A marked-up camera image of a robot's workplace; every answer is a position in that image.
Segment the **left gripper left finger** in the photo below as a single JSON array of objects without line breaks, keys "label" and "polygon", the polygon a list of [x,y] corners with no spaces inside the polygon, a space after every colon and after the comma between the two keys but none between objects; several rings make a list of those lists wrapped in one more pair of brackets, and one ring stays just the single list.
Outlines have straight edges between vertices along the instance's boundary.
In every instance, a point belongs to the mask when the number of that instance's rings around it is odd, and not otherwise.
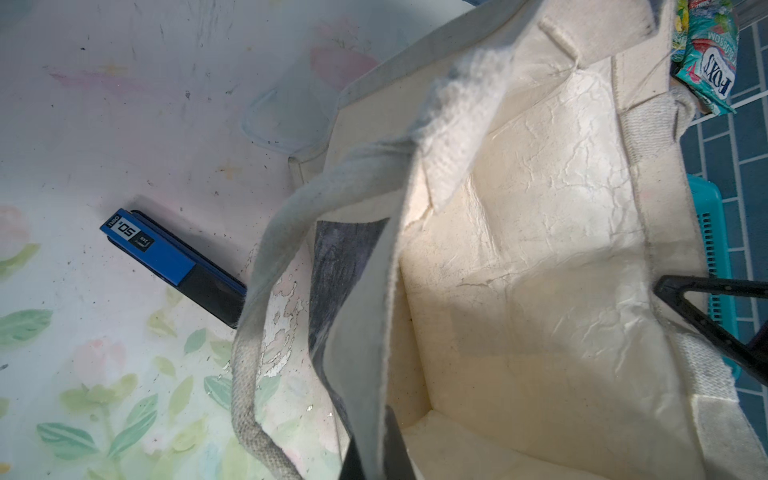
[{"label": "left gripper left finger", "polygon": [[374,452],[379,454],[377,457],[377,460],[379,460],[379,470],[373,476],[369,476],[366,473],[360,449],[356,440],[352,438],[338,475],[339,480],[416,479],[416,468],[409,457],[397,417],[390,405],[385,407],[382,434],[383,436],[378,440],[374,449]]}]

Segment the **cream canvas tote bag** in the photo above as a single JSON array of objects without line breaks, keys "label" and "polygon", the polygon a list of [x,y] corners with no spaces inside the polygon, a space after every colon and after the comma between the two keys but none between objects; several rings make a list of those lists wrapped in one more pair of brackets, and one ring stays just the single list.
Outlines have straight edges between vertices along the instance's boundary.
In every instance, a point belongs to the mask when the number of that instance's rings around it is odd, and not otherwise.
[{"label": "cream canvas tote bag", "polygon": [[763,479],[731,373],[767,377],[711,278],[684,171],[695,97],[668,1],[490,1],[352,83],[266,227],[232,347],[256,415],[271,291],[314,240],[309,354],[369,476],[384,411],[416,479]]}]

